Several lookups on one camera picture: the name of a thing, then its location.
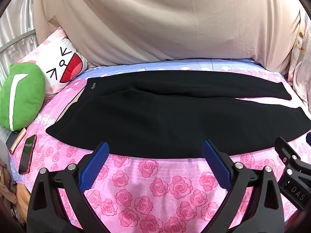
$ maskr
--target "black pants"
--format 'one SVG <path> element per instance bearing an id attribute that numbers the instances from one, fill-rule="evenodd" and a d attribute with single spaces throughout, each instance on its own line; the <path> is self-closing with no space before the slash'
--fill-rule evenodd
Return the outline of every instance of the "black pants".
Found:
<path id="1" fill-rule="evenodd" d="M 90 78 L 76 103 L 46 129 L 72 146 L 145 158 L 199 158 L 210 139 L 229 155 L 294 140 L 311 129 L 301 108 L 238 100 L 290 100 L 282 83 L 206 71 L 146 71 Z"/>

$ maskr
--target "cartoon mouth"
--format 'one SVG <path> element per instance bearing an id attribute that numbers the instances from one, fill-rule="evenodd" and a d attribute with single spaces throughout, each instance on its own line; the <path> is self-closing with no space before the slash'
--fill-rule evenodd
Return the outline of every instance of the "cartoon mouth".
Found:
<path id="1" fill-rule="evenodd" d="M 74 53 L 59 82 L 67 83 L 71 81 L 81 72 L 81 70 L 82 60 L 76 53 Z"/>

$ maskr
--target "green plush toy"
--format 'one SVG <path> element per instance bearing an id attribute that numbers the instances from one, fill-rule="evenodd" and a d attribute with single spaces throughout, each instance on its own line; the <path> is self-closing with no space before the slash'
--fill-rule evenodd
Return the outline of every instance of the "green plush toy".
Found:
<path id="1" fill-rule="evenodd" d="M 11 65 L 0 91 L 0 124 L 15 131 L 27 127 L 37 116 L 45 96 L 45 77 L 33 63 Z"/>

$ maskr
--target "cartoon face pillow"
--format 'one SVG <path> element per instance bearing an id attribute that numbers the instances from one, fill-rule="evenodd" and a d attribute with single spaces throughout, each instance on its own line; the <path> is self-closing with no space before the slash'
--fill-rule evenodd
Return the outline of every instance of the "cartoon face pillow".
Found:
<path id="1" fill-rule="evenodd" d="M 88 67 L 88 61 L 77 52 L 62 28 L 18 61 L 21 62 L 31 62 L 40 67 L 45 75 L 46 96 L 60 92 Z"/>

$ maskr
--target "mattress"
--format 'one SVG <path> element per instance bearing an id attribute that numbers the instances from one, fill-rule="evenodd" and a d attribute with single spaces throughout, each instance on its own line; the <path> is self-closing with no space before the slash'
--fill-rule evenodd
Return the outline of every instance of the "mattress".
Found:
<path id="1" fill-rule="evenodd" d="M 23 183 L 31 192 L 41 168 L 46 167 L 49 171 L 62 170 L 70 163 L 78 163 L 85 154 L 91 153 L 57 141 L 45 132 L 66 105 L 83 89 L 88 78 L 146 70 L 222 71 L 282 82 L 292 96 L 290 101 L 268 97 L 244 100 L 282 104 L 294 108 L 300 106 L 306 115 L 311 117 L 307 107 L 281 74 L 269 72 L 253 60 L 187 59 L 97 67 L 79 75 L 52 100 L 44 103 L 36 119 L 27 128 L 27 134 L 16 148 L 14 155 L 9 155 L 14 180 Z M 33 134 L 37 134 L 37 143 L 30 173 L 20 176 L 18 167 L 23 145 L 26 138 Z M 311 148 L 306 143 L 305 134 L 289 144 L 301 156 L 302 161 L 311 163 Z M 231 159 L 253 169 L 262 169 L 269 165 L 277 180 L 284 169 L 273 148 L 231 156 Z M 62 189 L 59 191 L 71 223 L 80 226 L 65 191 Z M 250 194 L 251 188 L 248 188 L 231 226 L 241 221 Z M 106 227 L 111 232 L 126 233 L 201 232 L 219 208 L 225 195 L 226 190 L 219 186 L 205 159 L 154 160 L 118 155 L 109 155 L 94 185 L 85 191 L 87 200 Z M 296 208 L 286 198 L 282 197 L 282 201 L 284 217 L 287 220 Z"/>

